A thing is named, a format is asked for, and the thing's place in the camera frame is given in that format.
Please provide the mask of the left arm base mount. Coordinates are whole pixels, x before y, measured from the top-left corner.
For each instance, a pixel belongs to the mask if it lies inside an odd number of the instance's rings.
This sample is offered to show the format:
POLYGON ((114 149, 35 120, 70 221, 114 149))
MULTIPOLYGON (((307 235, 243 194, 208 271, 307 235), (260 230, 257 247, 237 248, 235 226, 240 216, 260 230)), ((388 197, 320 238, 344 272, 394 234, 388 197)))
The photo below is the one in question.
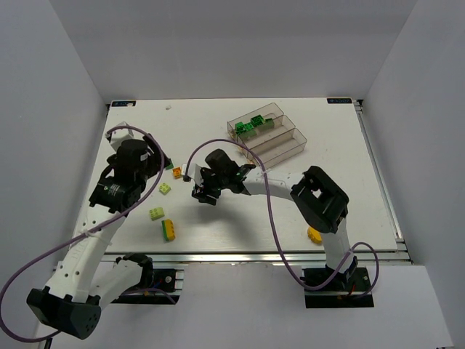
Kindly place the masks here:
POLYGON ((148 266, 153 259, 144 254, 117 257, 113 266, 122 261, 137 262, 142 267, 141 282, 114 299, 113 304, 176 305, 180 299, 185 271, 169 266, 148 266))

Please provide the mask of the green 2x4 lego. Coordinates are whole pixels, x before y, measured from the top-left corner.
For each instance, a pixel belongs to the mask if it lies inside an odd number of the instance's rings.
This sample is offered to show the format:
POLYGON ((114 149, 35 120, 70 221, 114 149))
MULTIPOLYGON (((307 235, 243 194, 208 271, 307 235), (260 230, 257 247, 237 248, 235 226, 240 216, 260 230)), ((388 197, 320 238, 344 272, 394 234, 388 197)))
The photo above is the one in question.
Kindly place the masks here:
POLYGON ((238 122, 237 124, 235 124, 235 133, 237 135, 250 132, 253 129, 254 129, 254 126, 252 125, 251 122, 249 123, 238 122))

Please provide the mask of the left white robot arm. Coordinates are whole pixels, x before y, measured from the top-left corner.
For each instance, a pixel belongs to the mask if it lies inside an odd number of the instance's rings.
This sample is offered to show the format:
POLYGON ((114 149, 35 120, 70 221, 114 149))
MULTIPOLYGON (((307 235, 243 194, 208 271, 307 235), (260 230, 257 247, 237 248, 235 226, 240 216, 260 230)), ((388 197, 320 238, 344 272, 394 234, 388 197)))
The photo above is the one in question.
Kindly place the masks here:
POLYGON ((59 332, 85 340, 95 330, 102 311, 127 291, 154 284, 153 261, 132 252, 116 260, 106 275, 94 275, 117 230, 144 198, 151 177, 159 177, 166 155, 150 135, 110 136, 115 153, 100 175, 89 198, 81 227, 82 238, 73 242, 61 265, 41 289, 32 289, 27 304, 38 320, 59 332))

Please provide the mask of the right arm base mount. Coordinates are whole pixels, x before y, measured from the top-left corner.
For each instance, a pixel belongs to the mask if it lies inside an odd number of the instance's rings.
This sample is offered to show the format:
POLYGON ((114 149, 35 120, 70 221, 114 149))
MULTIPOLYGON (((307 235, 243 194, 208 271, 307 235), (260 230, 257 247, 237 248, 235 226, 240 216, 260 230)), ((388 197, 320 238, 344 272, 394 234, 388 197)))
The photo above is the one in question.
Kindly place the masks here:
POLYGON ((371 280, 365 267, 356 267, 349 281, 335 278, 318 291, 304 291, 306 309, 373 308, 371 280))

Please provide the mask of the green lego upside-down rectangular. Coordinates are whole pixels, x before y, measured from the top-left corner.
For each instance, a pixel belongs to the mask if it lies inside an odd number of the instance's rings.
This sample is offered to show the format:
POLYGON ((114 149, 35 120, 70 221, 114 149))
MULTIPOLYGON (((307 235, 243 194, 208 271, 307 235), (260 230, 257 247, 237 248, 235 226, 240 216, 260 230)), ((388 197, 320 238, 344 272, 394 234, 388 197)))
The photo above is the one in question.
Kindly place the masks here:
POLYGON ((252 117, 250 122, 253 127, 258 127, 260 125, 263 125, 264 118, 261 115, 257 115, 257 116, 252 117))

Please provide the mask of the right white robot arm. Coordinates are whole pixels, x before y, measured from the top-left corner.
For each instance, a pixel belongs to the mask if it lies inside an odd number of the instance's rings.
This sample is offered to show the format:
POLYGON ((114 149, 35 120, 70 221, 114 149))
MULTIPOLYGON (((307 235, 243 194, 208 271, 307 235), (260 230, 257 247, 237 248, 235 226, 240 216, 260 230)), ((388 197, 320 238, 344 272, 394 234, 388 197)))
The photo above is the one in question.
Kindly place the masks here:
POLYGON ((270 194, 293 201, 305 222, 321 234, 325 266, 348 276, 357 259, 347 235, 347 194, 320 168, 311 166, 303 173, 262 170, 255 164, 238 166, 221 149, 206 157, 206 167, 188 163, 182 167, 183 180, 193 180, 192 196, 201 203, 215 205, 223 190, 247 196, 270 194))

